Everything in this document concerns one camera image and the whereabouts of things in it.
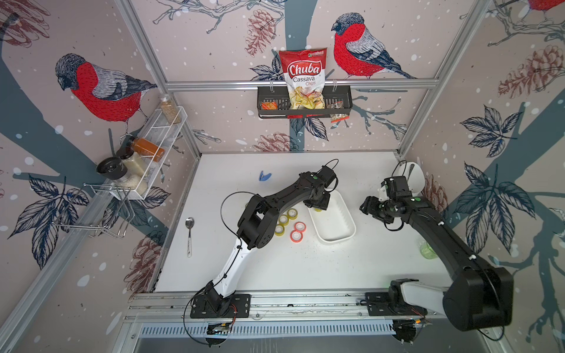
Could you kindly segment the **yellow transparent tape roll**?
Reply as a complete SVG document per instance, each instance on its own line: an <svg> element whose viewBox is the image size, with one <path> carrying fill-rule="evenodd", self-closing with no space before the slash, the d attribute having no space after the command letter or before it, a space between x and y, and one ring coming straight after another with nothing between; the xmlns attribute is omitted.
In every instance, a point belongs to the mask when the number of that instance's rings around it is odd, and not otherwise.
<svg viewBox="0 0 565 353"><path fill-rule="evenodd" d="M287 211L287 215L291 220L297 219L298 211L294 208L291 208Z"/></svg>
<svg viewBox="0 0 565 353"><path fill-rule="evenodd" d="M285 227L281 224L278 224L275 227L275 235L276 236L283 236L285 234Z"/></svg>
<svg viewBox="0 0 565 353"><path fill-rule="evenodd" d="M282 226L286 226L289 223L289 218L287 215L282 215L279 217L279 224Z"/></svg>

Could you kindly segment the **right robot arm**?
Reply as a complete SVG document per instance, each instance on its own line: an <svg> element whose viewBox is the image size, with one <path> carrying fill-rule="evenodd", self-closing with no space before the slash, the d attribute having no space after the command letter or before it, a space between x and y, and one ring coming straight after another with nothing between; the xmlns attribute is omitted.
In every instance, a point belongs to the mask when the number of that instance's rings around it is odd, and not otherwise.
<svg viewBox="0 0 565 353"><path fill-rule="evenodd" d="M428 199L412 194L405 176L384 179L379 192L377 197L366 197L360 211L386 226L395 219L410 225L438 255L452 280L446 289L408 280L389 292L398 293L403 304L446 316L462 332L508 326L514 303L514 279L509 271L476 255Z"/></svg>

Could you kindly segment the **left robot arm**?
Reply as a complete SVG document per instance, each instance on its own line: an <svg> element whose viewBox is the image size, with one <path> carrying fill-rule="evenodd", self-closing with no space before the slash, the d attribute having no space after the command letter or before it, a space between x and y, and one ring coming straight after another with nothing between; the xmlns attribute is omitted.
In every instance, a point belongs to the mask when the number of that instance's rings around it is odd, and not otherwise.
<svg viewBox="0 0 565 353"><path fill-rule="evenodd" d="M306 207L326 210L332 193L329 187L338 177L329 166L303 172L288 187L262 197L255 194L238 220L237 238L225 266L216 277L196 292L189 301L192 319L247 318L251 296L237 294L236 289L251 256L275 236L279 219L300 202Z"/></svg>

